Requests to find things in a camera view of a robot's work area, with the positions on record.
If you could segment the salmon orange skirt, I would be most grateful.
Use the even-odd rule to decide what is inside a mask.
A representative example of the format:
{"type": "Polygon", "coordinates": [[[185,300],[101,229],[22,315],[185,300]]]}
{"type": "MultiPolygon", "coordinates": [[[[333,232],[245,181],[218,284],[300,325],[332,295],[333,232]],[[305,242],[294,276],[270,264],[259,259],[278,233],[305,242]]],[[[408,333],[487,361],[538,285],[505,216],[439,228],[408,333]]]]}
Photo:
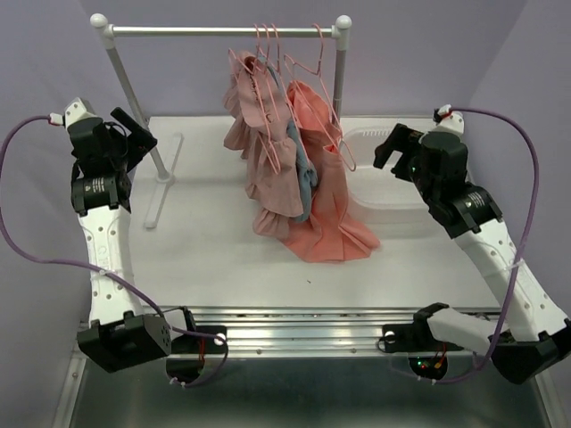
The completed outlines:
{"type": "MultiPolygon", "coordinates": [[[[299,109],[293,88],[288,85],[287,97],[299,109]]],[[[305,262],[345,262],[366,259],[380,242],[362,222],[349,214],[349,189],[341,153],[329,143],[318,125],[307,118],[298,124],[306,153],[318,175],[312,190],[310,216],[303,222],[291,221],[289,236],[283,244],[305,262]]]]}

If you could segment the pink hanger holding skirt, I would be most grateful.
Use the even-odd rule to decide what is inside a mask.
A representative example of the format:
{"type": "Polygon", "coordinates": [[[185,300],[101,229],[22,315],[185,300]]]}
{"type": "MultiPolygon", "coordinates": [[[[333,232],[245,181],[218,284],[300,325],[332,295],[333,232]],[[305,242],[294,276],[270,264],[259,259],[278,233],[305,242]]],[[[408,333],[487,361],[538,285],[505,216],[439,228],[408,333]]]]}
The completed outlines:
{"type": "Polygon", "coordinates": [[[318,24],[314,23],[314,29],[310,30],[307,36],[317,37],[319,39],[320,46],[317,65],[312,69],[296,61],[287,53],[284,54],[284,63],[291,77],[290,86],[293,88],[295,98],[301,99],[298,104],[302,107],[294,109],[297,123],[304,125],[306,119],[311,118],[311,123],[319,126],[322,133],[329,139],[329,143],[331,143],[338,152],[341,152],[343,147],[345,148],[349,159],[346,159],[344,156],[341,156],[341,159],[347,169],[354,172],[357,168],[357,164],[353,157],[352,150],[347,143],[343,141],[343,131],[340,124],[345,55],[349,46],[351,26],[352,21],[346,15],[340,16],[337,23],[331,29],[322,30],[318,24]],[[322,78],[322,61],[326,37],[334,39],[337,48],[333,97],[330,97],[322,78]],[[310,86],[305,85],[295,76],[296,69],[304,70],[319,80],[324,98],[320,97],[310,86]]]}

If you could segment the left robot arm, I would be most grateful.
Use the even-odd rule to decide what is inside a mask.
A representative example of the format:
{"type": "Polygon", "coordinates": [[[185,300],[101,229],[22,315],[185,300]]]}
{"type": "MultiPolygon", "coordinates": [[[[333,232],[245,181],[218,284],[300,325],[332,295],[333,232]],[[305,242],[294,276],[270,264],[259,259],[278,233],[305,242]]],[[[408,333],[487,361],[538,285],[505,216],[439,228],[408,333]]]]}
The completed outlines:
{"type": "Polygon", "coordinates": [[[145,296],[134,287],[128,232],[129,172],[157,145],[156,138],[120,107],[106,121],[80,99],[66,108],[64,124],[75,162],[71,203],[86,239],[91,281],[89,326],[78,334],[80,350],[108,373],[194,353],[188,366],[169,363],[175,382],[199,380],[205,357],[228,354],[223,325],[199,327],[192,312],[169,325],[161,311],[145,312],[145,296]]]}

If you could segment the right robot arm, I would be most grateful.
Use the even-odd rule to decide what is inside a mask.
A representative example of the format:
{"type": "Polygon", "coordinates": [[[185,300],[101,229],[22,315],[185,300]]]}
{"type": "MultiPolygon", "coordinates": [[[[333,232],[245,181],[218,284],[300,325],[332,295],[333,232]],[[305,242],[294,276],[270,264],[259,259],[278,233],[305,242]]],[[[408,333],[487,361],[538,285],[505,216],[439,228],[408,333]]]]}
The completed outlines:
{"type": "Polygon", "coordinates": [[[501,210],[481,186],[468,181],[468,147],[451,132],[426,133],[401,123],[375,149],[381,169],[411,182],[428,212],[469,257],[502,305],[497,321],[436,302],[407,325],[385,325],[378,348],[386,353],[468,350],[489,356],[504,379],[522,384],[570,354],[570,318],[549,297],[509,236],[501,210]]]}

